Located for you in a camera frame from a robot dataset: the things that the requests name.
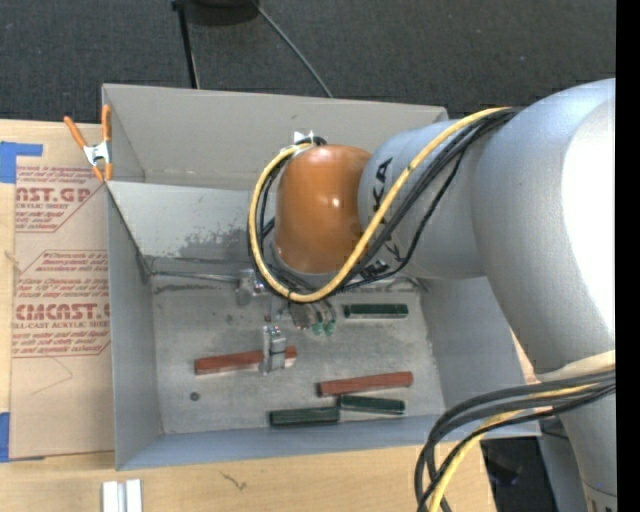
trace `yellow cable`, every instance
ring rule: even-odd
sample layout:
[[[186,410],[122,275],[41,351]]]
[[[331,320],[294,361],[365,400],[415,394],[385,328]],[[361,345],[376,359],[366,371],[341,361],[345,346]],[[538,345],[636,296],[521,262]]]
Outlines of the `yellow cable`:
[[[500,110],[504,110],[508,107],[498,107],[498,108],[490,108],[483,110],[481,112],[476,112],[475,114],[471,114],[451,126],[447,127],[443,130],[436,138],[434,138],[429,144],[427,144],[421,151],[414,157],[413,160],[409,163],[409,165],[402,171],[402,173],[398,176],[398,179],[391,185],[389,188],[389,192],[384,197],[380,208],[376,211],[373,219],[367,226],[367,229],[360,237],[360,240],[356,244],[353,252],[346,260],[345,264],[338,271],[338,273],[331,279],[326,285],[324,285],[321,289],[302,294],[298,292],[294,292],[288,289],[286,286],[282,285],[272,274],[269,272],[267,265],[262,258],[262,254],[260,254],[260,244],[258,243],[258,234],[257,234],[257,226],[256,226],[256,211],[258,208],[258,203],[260,201],[260,193],[262,190],[262,186],[264,185],[267,177],[271,174],[273,169],[282,162],[285,158],[288,158],[294,152],[299,149],[303,149],[308,147],[310,144],[303,144],[299,146],[292,146],[280,152],[278,156],[264,169],[258,182],[256,183],[253,197],[251,200],[251,204],[249,206],[249,243],[251,246],[251,252],[253,253],[253,257],[258,266],[258,270],[264,279],[269,283],[269,285],[280,295],[290,298],[295,302],[316,302],[328,296],[331,292],[333,292],[337,286],[341,283],[341,281],[347,276],[347,274],[351,271],[351,269],[356,265],[356,263],[362,258],[364,254],[367,244],[373,237],[375,230],[378,228],[380,223],[382,222],[384,215],[387,213],[389,208],[391,207],[391,203],[396,198],[400,189],[405,185],[413,171],[418,167],[442,142],[444,142],[448,137],[450,137],[455,132],[461,130],[465,126],[481,119],[482,117],[486,117],[494,112],[498,112]]]
[[[563,388],[555,391],[533,393],[530,395],[530,398],[546,398],[551,396],[575,393],[576,391],[581,391],[591,386],[592,384],[585,384],[582,386]],[[489,419],[485,420],[485,422],[482,425],[480,425],[480,427],[478,427],[478,430],[496,423],[500,423],[501,421],[508,420],[509,418],[516,416],[517,414],[520,414],[525,410],[526,409],[519,409],[516,411],[508,411],[508,412],[503,412],[503,413],[491,416]],[[429,512],[438,511],[438,508],[440,507],[440,503],[442,501],[442,497],[444,496],[444,492],[447,486],[449,485],[449,482],[451,481],[451,478],[453,477],[454,473],[458,469],[458,466],[460,465],[462,460],[465,458],[467,453],[469,453],[469,450],[471,450],[471,448],[477,445],[486,434],[488,434],[488,432],[485,432],[484,434],[480,434],[474,437],[473,439],[471,439],[471,441],[465,444],[458,453],[454,455],[453,459],[451,460],[451,463],[447,467],[445,473],[442,475],[440,482],[438,482],[438,485],[436,486],[435,490],[433,491],[433,494],[431,495],[431,504],[429,505]]]

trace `gray carpet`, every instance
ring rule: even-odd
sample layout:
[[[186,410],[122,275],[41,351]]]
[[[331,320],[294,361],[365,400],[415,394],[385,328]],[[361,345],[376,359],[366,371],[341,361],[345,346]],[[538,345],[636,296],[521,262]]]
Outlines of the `gray carpet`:
[[[201,88],[327,95],[263,16],[230,24],[194,1],[186,12]],[[439,105],[460,117],[616,76],[615,0],[259,5],[337,98]],[[105,82],[191,86],[170,0],[0,0],[0,73],[5,119],[96,122]],[[485,444],[519,470],[496,487],[500,512],[555,510],[531,443]]]

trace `green block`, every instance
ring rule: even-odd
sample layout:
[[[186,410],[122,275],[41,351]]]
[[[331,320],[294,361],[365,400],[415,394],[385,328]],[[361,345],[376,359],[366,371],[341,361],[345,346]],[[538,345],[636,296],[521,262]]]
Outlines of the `green block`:
[[[405,318],[409,314],[406,304],[347,304],[345,318]]]
[[[306,409],[282,409],[271,411],[269,420],[272,427],[295,427],[303,425],[323,425],[340,420],[340,408],[310,407]]]
[[[405,412],[402,400],[369,396],[341,395],[339,407],[347,411],[371,412],[400,416]]]

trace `cardboard box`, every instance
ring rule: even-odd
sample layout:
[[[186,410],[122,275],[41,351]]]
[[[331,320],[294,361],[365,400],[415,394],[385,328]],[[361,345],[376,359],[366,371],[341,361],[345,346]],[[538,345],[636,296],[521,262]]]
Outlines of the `cardboard box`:
[[[235,301],[238,272],[250,266],[255,180],[294,131],[373,152],[398,132],[446,119],[444,109],[122,85],[105,85],[104,101],[113,112],[107,224],[119,469],[422,444],[448,407],[524,383],[484,278],[341,294],[331,299],[337,311],[366,297],[407,304],[410,314],[338,315],[331,337],[297,330],[286,304],[268,296]],[[291,368],[195,375],[196,358],[262,348],[265,312],[280,308],[298,349]],[[270,410],[330,405],[314,392],[319,381],[393,371],[414,374],[409,388],[380,395],[406,400],[405,417],[268,425]],[[537,433],[528,425],[496,435]]]

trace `cardboard sheet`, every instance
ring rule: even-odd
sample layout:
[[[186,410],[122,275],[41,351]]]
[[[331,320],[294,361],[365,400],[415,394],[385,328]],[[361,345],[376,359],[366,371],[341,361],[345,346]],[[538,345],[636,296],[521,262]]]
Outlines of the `cardboard sheet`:
[[[89,144],[100,141],[99,126],[79,127]],[[15,184],[3,184],[0,291],[13,291],[12,306],[6,297],[2,305],[12,319],[2,325],[9,357],[0,345],[11,368],[9,456],[112,449],[104,186],[63,123],[1,121],[0,140],[41,146],[41,156],[18,151]]]

